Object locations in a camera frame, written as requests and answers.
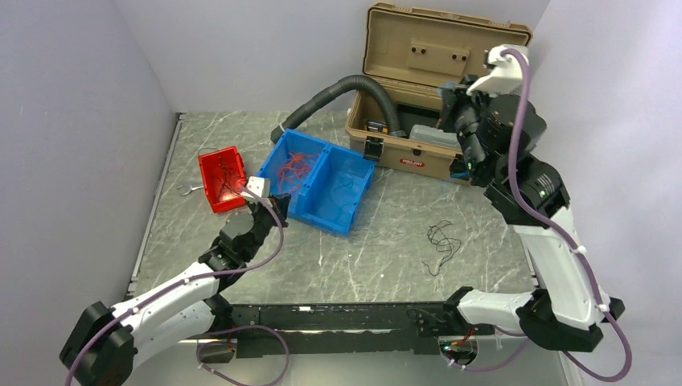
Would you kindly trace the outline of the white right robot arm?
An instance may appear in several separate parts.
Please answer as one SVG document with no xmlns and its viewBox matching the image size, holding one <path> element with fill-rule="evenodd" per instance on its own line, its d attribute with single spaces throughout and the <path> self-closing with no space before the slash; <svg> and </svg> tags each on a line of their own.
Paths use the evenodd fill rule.
<svg viewBox="0 0 682 386">
<path fill-rule="evenodd" d="M 567 188 L 553 166 L 532 154 L 546 121 L 527 103 L 520 135 L 514 137 L 520 96 L 467 94 L 473 82 L 467 76 L 439 90 L 438 127 L 457 138 L 463 158 L 455 171 L 481 187 L 520 236 L 539 284 L 520 294 L 463 286 L 446 300 L 444 325 L 461 334 L 472 325 L 487 324 L 519 331 L 547 350 L 590 352 L 602 340 L 600 324 L 618 318 L 625 306 L 585 271 Z"/>
</svg>

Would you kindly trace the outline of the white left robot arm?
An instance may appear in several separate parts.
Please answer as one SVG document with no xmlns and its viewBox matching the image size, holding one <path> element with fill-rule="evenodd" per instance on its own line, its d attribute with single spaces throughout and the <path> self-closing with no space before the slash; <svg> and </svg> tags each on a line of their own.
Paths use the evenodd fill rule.
<svg viewBox="0 0 682 386">
<path fill-rule="evenodd" d="M 95 302 L 85 308 L 59 354 L 68 370 L 64 383 L 121 385 L 137 366 L 180 340 L 225 335 L 232 306 L 220 293 L 277 255 L 251 262 L 271 228 L 284 235 L 290 201 L 288 193 L 258 198 L 176 277 L 114 306 Z"/>
</svg>

